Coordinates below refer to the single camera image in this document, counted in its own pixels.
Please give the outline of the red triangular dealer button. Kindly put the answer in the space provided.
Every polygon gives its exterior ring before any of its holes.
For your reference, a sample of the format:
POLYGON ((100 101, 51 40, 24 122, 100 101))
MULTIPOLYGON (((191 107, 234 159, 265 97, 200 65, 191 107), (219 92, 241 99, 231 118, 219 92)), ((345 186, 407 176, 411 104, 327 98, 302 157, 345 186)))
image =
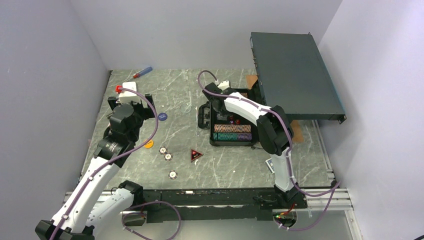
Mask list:
POLYGON ((204 154, 195 150, 195 149, 191 149, 190 150, 190 162, 194 162, 195 160, 199 159, 200 157, 202 157, 204 154))

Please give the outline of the blue playing card deck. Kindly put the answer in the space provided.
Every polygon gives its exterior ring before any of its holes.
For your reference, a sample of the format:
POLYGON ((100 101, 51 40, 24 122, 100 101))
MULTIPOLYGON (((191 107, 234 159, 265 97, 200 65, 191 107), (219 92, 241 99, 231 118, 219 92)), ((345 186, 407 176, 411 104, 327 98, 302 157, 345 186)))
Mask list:
POLYGON ((273 161, 272 161, 272 159, 271 159, 271 158, 269 158, 269 159, 265 160, 265 161, 264 161, 264 163, 266 164, 266 166, 267 166, 268 170, 269 170, 272 174, 274 174, 274 173, 275 173, 275 170, 274 170, 274 166, 273 166, 273 161))

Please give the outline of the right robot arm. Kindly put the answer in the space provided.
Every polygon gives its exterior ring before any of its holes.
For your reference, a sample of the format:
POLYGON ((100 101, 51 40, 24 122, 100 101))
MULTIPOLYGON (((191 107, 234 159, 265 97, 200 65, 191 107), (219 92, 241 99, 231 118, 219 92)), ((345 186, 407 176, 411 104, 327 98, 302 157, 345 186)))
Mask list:
POLYGON ((202 89, 217 112, 234 113, 254 124, 261 147, 270 155, 274 168, 275 208, 307 208, 306 196, 300 191, 291 160, 293 133, 284 110, 256 103, 232 88, 221 90, 215 83, 202 89))

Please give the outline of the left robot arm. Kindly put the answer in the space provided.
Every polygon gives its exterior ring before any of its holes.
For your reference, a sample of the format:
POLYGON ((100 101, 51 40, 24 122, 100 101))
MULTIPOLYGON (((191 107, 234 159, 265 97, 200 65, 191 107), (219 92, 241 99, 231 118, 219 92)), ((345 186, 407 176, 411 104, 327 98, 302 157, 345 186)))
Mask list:
POLYGON ((112 115, 103 139, 68 200, 50 220, 41 220, 35 227, 39 239, 94 240, 120 212, 137 210, 145 203, 143 187, 125 180, 107 200, 96 204, 110 180, 137 150, 135 144, 143 122, 158 118, 151 94, 134 97, 108 98, 112 115))

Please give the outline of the blue small blind button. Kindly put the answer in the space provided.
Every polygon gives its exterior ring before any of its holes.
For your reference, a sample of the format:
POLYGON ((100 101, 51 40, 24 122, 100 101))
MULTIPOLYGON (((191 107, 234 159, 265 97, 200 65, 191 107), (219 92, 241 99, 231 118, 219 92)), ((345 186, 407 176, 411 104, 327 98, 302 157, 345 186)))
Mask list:
POLYGON ((158 114, 159 121, 166 121, 168 119, 168 115, 165 112, 161 112, 158 114))

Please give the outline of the red dice in case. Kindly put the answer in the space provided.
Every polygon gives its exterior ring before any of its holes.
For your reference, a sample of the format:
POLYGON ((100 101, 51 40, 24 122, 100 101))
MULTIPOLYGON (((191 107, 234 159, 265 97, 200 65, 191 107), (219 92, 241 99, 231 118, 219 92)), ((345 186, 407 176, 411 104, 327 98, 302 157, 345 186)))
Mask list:
POLYGON ((227 117, 227 120, 228 120, 228 123, 229 123, 230 125, 240 125, 240 124, 241 124, 240 119, 238 119, 238 118, 237 118, 237 117, 235 117, 234 115, 229 115, 229 116, 227 117))

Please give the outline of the black poker chip case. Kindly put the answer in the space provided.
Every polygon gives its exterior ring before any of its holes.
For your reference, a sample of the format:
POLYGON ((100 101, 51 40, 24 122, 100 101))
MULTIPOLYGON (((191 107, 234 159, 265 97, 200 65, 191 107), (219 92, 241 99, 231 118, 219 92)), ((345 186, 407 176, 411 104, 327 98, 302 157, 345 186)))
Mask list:
POLYGON ((215 111, 210 100, 199 107, 197 126, 209 132, 214 147, 252 147, 259 142, 255 124, 236 113, 215 111))

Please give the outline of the orange big blind button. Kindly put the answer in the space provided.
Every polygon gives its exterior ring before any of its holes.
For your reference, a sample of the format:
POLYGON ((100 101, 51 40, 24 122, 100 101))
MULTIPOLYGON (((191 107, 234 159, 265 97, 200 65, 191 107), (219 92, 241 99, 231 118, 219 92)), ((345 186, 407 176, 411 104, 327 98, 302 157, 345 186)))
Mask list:
POLYGON ((146 149, 150 149, 150 148, 152 148, 153 146, 154 146, 154 141, 153 141, 153 140, 148 141, 148 142, 144 145, 144 147, 145 147, 146 149))

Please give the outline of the clear glass lens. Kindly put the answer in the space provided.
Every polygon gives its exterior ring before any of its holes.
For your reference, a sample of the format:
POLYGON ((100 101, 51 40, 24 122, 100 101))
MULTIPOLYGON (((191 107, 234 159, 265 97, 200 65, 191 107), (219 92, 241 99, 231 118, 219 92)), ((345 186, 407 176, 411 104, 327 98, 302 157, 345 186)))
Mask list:
POLYGON ((184 103, 180 106, 180 111, 182 113, 190 113, 192 110, 192 104, 191 103, 184 103))

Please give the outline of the bottom chip row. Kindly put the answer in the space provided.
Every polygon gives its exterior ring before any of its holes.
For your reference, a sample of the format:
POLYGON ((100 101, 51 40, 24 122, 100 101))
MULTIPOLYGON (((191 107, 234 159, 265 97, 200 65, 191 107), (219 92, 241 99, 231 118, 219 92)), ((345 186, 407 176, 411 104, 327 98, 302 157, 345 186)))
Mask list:
POLYGON ((212 139, 220 142, 250 142, 253 136, 251 133, 215 132, 212 139))

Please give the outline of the blue red screwdriver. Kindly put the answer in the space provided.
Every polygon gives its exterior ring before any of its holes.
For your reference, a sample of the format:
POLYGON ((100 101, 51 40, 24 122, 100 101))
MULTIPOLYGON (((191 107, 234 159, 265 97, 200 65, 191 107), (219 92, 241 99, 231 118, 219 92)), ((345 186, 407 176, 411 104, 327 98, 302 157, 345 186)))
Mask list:
POLYGON ((138 79, 138 78, 140 78, 140 77, 142 77, 142 76, 150 73, 152 70, 153 70, 153 68, 151 66, 149 66, 149 67, 147 67, 147 68, 145 68, 143 70, 140 70, 140 71, 134 73, 132 76, 130 76, 127 79, 127 81, 130 81, 130 80, 133 80, 133 79, 138 79))

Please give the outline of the poker chip upper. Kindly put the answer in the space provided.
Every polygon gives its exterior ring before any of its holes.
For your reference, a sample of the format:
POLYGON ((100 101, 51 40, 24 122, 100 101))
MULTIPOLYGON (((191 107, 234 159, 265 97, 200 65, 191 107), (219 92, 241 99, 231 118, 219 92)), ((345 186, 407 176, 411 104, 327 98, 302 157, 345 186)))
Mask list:
POLYGON ((162 146, 162 147, 160 147, 160 148, 159 148, 159 153, 160 153, 161 155, 166 155, 166 154, 167 154, 167 152, 168 152, 168 150, 167 150, 167 148, 166 148, 166 147, 162 146))

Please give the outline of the poker chip middle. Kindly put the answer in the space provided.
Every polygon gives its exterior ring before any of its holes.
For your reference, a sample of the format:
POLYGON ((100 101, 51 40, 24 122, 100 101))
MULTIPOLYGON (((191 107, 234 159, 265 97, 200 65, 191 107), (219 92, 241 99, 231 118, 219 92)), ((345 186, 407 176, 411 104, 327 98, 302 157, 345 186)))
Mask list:
POLYGON ((166 154, 164 155, 164 159, 165 159, 166 161, 171 161, 171 160, 173 159, 173 155, 172 155, 171 153, 166 153, 166 154))

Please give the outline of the dark grey rack box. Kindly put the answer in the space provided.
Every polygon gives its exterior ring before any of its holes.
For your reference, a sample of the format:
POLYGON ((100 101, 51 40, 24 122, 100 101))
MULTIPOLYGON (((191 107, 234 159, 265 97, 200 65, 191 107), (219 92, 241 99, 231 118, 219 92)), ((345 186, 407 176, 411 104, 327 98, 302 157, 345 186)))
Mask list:
POLYGON ((250 47, 263 105, 282 107, 291 120, 347 119, 310 33, 252 32, 250 47))

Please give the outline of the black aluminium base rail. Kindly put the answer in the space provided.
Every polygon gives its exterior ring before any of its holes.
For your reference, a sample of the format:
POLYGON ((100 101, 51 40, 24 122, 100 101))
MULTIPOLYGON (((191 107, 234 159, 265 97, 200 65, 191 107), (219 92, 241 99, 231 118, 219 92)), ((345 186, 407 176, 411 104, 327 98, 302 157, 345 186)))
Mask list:
POLYGON ((328 211, 351 211, 353 205, 348 191, 338 188, 334 194, 322 196, 321 188, 308 187, 309 195, 298 194, 287 202, 278 202, 272 187, 260 188, 205 188, 205 189, 146 189, 144 201, 152 205, 138 206, 125 213, 144 213, 148 223, 178 220, 177 213, 165 203, 172 204, 182 220, 256 219, 271 221, 281 213, 305 213, 308 217, 328 211))

